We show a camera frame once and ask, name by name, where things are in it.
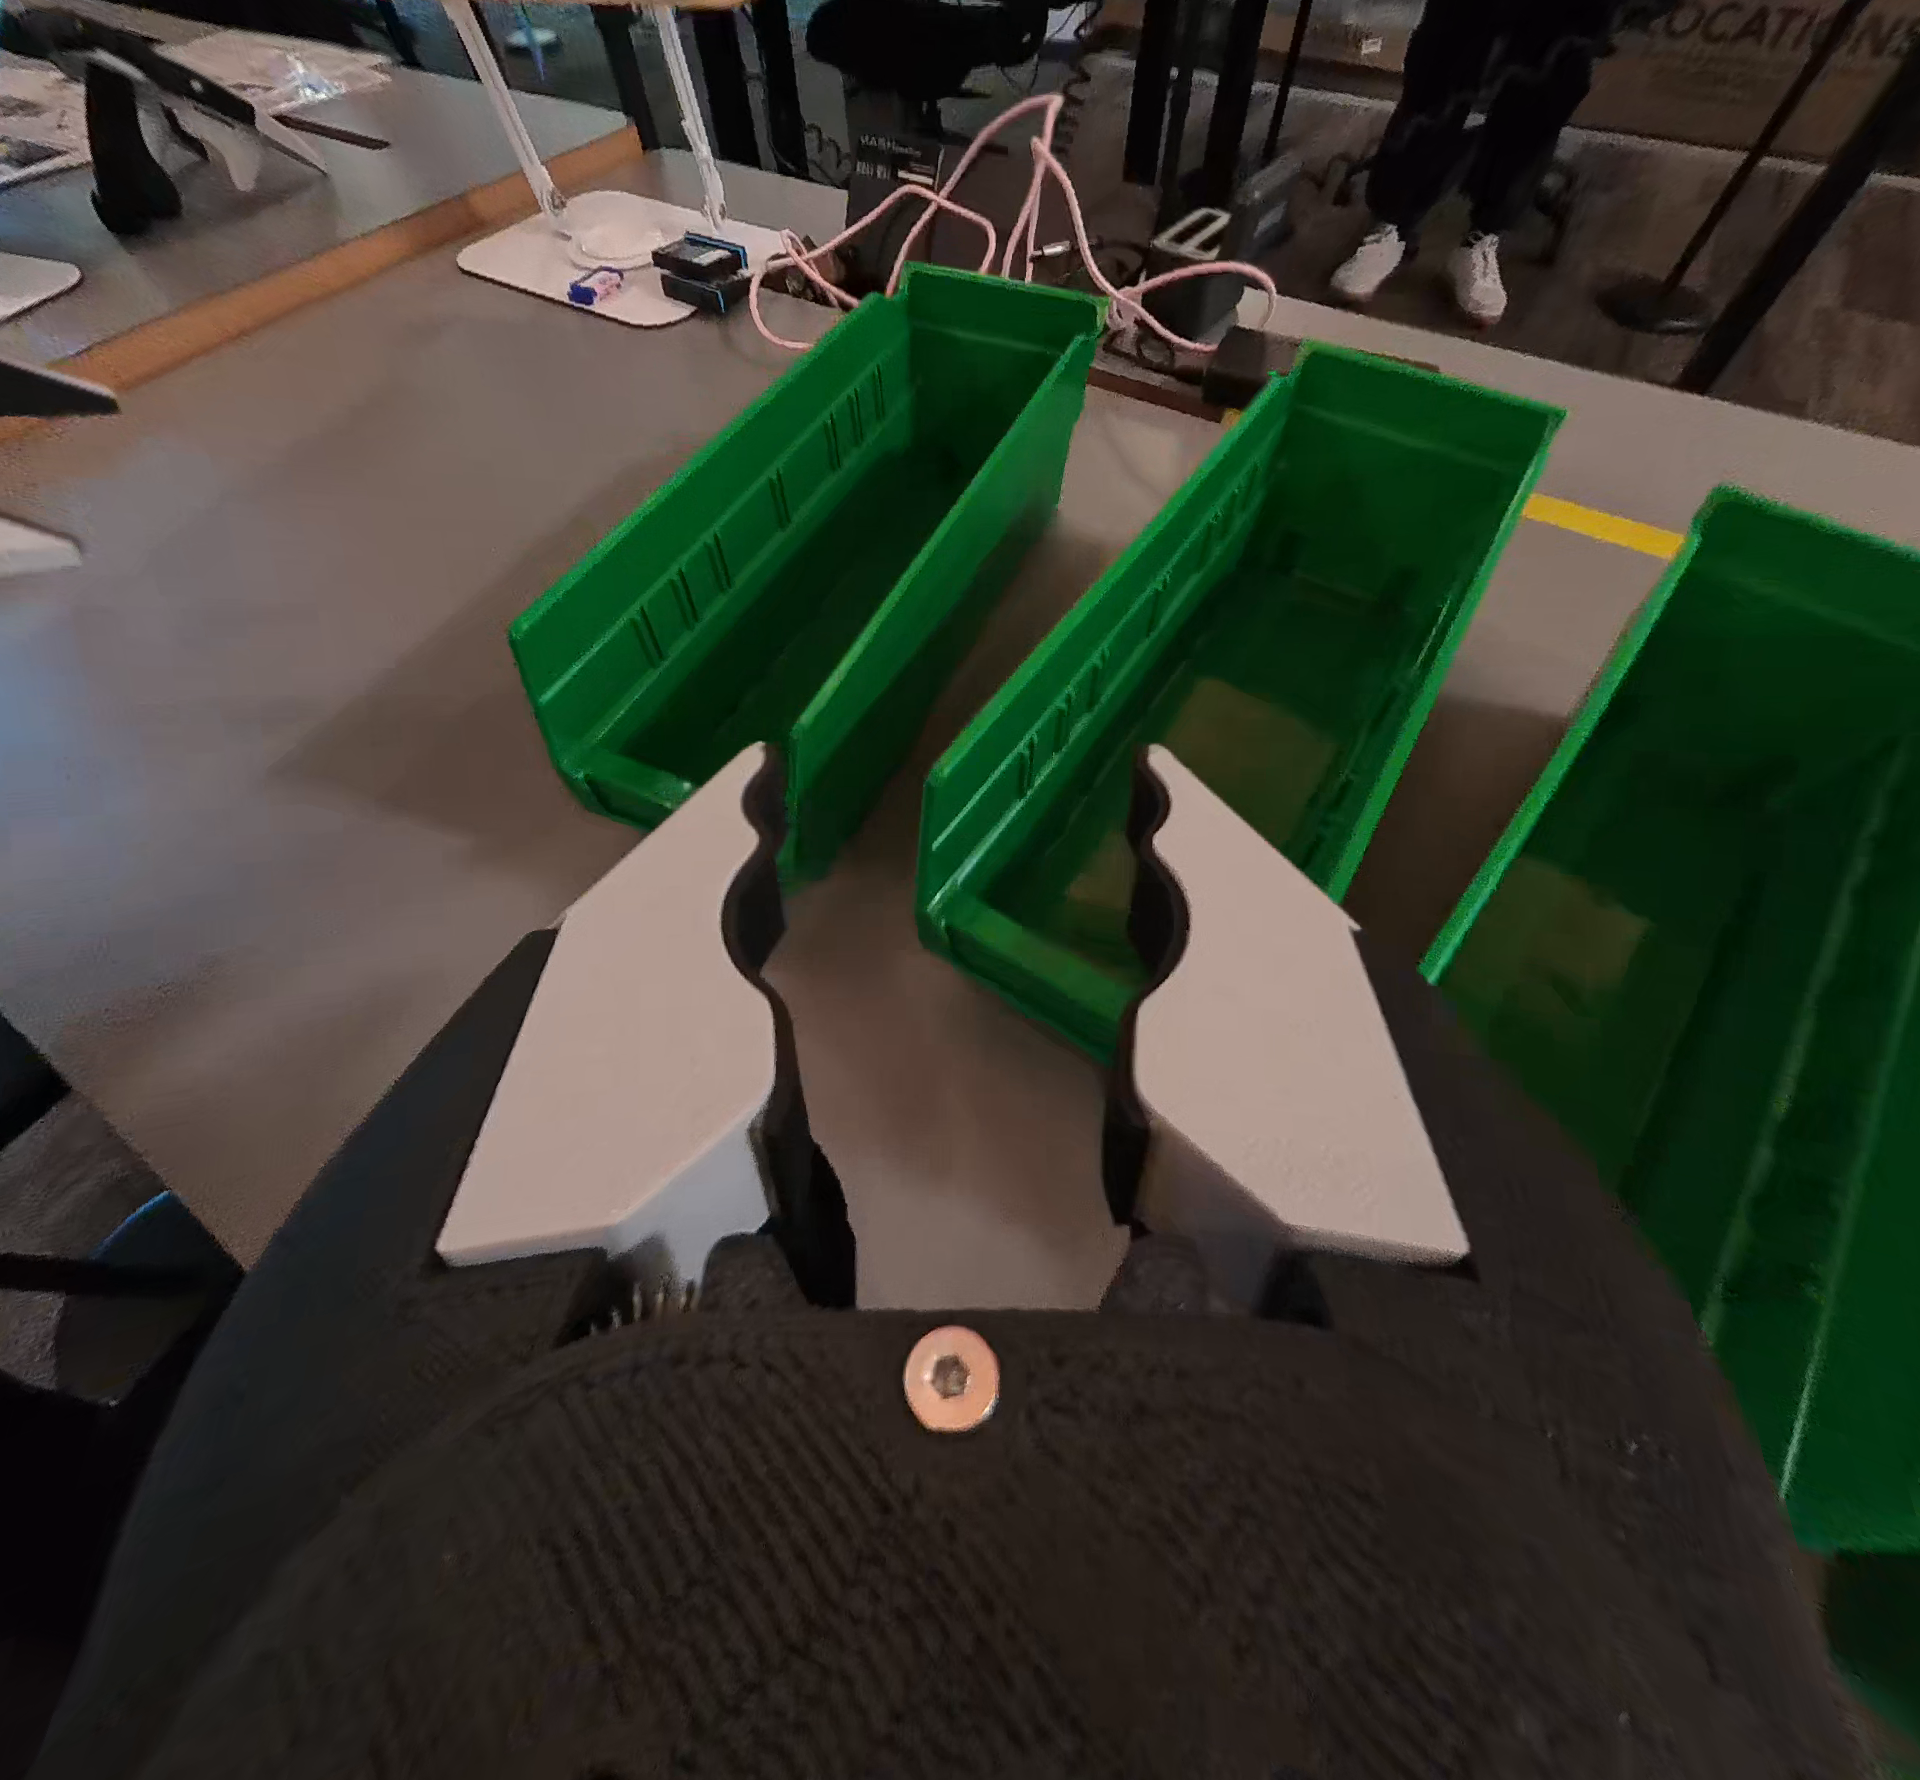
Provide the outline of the black power adapter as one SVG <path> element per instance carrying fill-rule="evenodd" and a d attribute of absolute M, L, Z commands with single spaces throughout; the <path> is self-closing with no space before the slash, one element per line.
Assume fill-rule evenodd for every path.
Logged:
<path fill-rule="evenodd" d="M 1271 379 L 1291 376 L 1299 351 L 1295 337 L 1238 324 L 1202 361 L 1199 397 L 1223 413 L 1245 411 Z"/>

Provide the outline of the black round stand base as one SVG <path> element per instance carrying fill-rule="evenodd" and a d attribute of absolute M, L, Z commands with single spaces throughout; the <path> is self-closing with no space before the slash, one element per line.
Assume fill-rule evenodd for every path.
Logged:
<path fill-rule="evenodd" d="M 1598 310 L 1619 328 L 1647 337 L 1692 337 L 1716 322 L 1712 303 L 1675 280 L 1624 276 L 1596 294 Z"/>

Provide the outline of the yellow tape strip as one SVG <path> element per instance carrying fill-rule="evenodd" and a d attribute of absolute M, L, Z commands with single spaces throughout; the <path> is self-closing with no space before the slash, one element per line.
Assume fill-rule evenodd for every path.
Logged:
<path fill-rule="evenodd" d="M 1583 502 L 1535 492 L 1526 497 L 1523 518 L 1547 526 L 1596 545 L 1634 552 L 1658 565 L 1669 565 L 1686 543 L 1686 531 L 1596 509 Z"/>

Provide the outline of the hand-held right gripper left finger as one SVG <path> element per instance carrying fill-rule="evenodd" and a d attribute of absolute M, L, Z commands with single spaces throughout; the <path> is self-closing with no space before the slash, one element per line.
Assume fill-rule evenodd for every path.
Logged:
<path fill-rule="evenodd" d="M 846 1192 L 764 974 L 785 930 L 778 751 L 747 744 L 560 916 L 437 1238 L 449 1267 L 598 1255 L 616 1309 L 691 1309 L 727 1238 L 849 1309 Z"/>

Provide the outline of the grey desk with wooden edge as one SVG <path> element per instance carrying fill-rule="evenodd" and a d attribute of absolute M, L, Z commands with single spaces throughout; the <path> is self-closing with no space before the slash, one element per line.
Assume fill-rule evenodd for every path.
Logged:
<path fill-rule="evenodd" d="M 298 123 L 351 140 L 304 133 L 321 166 L 264 145 L 252 187 L 240 189 L 216 152 L 192 152 L 169 123 L 146 122 L 147 148 L 180 199 L 180 213 L 150 232 L 109 232 L 89 169 L 10 183 L 5 255 L 80 280 L 5 315 L 5 359 L 127 390 L 534 209 L 475 81 L 400 68 Z"/>

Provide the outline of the large cardboard box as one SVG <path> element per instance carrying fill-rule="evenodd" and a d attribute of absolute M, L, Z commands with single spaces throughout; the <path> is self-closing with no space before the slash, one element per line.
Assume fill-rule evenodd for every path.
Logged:
<path fill-rule="evenodd" d="M 1573 114 L 1581 129 L 1744 150 L 1846 0 L 1681 0 L 1624 27 Z M 1774 148 L 1825 160 L 1916 42 L 1918 0 L 1872 0 L 1790 113 Z"/>

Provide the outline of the green plastic bin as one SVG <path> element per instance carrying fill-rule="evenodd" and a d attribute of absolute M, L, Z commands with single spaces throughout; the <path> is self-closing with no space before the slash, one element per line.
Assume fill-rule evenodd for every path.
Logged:
<path fill-rule="evenodd" d="M 510 623 L 574 798 L 652 831 L 765 742 L 825 878 L 1055 518 L 1106 328 L 921 262 L 828 328 Z"/>
<path fill-rule="evenodd" d="M 1640 1223 L 1801 1545 L 1916 1553 L 1916 549 L 1718 489 L 1424 971 Z"/>
<path fill-rule="evenodd" d="M 1563 423 L 1307 347 L 928 774 L 921 942 L 1106 1065 L 1149 744 L 1341 901 Z"/>

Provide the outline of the clear plastic bag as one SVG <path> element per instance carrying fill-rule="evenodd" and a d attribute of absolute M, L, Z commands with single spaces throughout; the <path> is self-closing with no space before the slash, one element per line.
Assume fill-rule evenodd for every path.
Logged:
<path fill-rule="evenodd" d="M 295 113 L 392 81 L 392 62 L 368 47 L 243 28 L 207 31 L 163 52 L 264 113 Z"/>

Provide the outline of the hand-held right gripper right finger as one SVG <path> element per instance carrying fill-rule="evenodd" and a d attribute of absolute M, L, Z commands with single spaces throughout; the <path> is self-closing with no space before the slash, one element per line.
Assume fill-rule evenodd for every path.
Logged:
<path fill-rule="evenodd" d="M 1310 1298 L 1320 1257 L 1468 1277 L 1449 1187 L 1344 909 L 1170 747 L 1132 765 L 1101 1192 L 1206 1298 Z"/>

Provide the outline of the black office chair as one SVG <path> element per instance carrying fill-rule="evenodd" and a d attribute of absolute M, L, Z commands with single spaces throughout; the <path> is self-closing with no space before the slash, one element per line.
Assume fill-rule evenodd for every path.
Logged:
<path fill-rule="evenodd" d="M 809 57 L 839 73 L 849 152 L 869 140 L 954 142 L 948 103 L 980 99 L 974 78 L 1035 69 L 1059 13 L 1088 0 L 825 0 Z"/>

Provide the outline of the black power station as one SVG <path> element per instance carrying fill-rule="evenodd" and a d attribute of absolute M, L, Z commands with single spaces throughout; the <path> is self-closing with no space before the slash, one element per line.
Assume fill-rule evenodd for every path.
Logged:
<path fill-rule="evenodd" d="M 894 262 L 928 203 L 919 187 L 936 191 L 945 181 L 948 142 L 926 133 L 862 133 L 852 148 L 847 187 L 847 229 L 855 222 L 863 232 L 838 251 L 842 285 L 855 297 L 880 294 Z"/>

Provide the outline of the black desk stand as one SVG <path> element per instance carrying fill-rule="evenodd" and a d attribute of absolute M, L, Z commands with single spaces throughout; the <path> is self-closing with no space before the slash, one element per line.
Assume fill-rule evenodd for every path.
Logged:
<path fill-rule="evenodd" d="M 180 218 L 178 184 L 147 145 L 136 73 L 95 55 L 84 72 L 84 123 L 92 166 L 92 208 L 120 239 L 154 232 Z"/>

